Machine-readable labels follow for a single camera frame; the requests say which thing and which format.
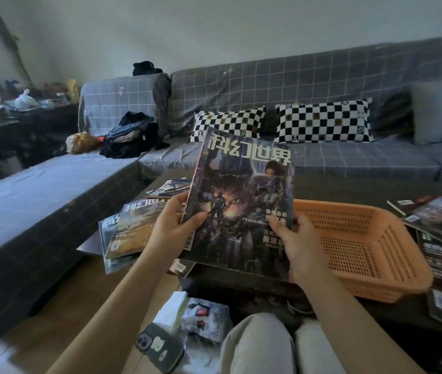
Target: smartphone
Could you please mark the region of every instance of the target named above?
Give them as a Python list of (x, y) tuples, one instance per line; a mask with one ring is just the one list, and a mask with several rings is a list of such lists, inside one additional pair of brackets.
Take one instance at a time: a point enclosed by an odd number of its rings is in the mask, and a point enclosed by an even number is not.
[(185, 352), (178, 339), (155, 323), (150, 323), (138, 336), (135, 346), (164, 374), (173, 372)]

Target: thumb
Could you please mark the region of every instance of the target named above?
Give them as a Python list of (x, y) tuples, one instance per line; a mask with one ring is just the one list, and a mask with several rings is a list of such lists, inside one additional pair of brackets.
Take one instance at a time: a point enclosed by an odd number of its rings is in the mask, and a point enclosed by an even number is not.
[(207, 213), (204, 211), (195, 214), (180, 226), (181, 235), (185, 238), (188, 238), (188, 236), (190, 236), (193, 231), (199, 228), (206, 219)]
[(276, 236), (281, 238), (284, 243), (287, 243), (287, 240), (290, 239), (294, 232), (290, 231), (285, 224), (283, 224), (281, 221), (279, 221), (276, 216), (270, 215), (268, 217), (268, 224), (273, 230), (274, 233), (276, 233)]

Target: forearm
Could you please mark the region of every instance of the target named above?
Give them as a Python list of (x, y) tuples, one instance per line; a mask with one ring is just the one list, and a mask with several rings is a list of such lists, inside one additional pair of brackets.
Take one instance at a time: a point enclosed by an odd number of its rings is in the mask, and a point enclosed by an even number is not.
[(349, 373), (423, 373), (328, 268), (297, 280), (325, 336)]
[(170, 262), (143, 252), (48, 374), (120, 373)]

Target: person's left arm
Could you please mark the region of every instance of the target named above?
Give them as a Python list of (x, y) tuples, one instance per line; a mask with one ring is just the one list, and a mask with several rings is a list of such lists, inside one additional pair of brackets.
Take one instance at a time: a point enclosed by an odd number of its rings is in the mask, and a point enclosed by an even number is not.
[(186, 199), (187, 193), (171, 198), (135, 265), (48, 374), (122, 372), (157, 284), (207, 216), (199, 213), (181, 225)]

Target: floor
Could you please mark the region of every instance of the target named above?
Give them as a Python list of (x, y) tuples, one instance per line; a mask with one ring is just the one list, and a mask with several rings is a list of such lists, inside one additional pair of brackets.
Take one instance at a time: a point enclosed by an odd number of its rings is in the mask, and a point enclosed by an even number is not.
[[(86, 258), (60, 284), (41, 312), (24, 320), (0, 340), (0, 374), (44, 374), (105, 302), (125, 272), (106, 275), (101, 258)], [(165, 274), (140, 330), (179, 289), (177, 277)], [(133, 346), (123, 374), (160, 373)]]

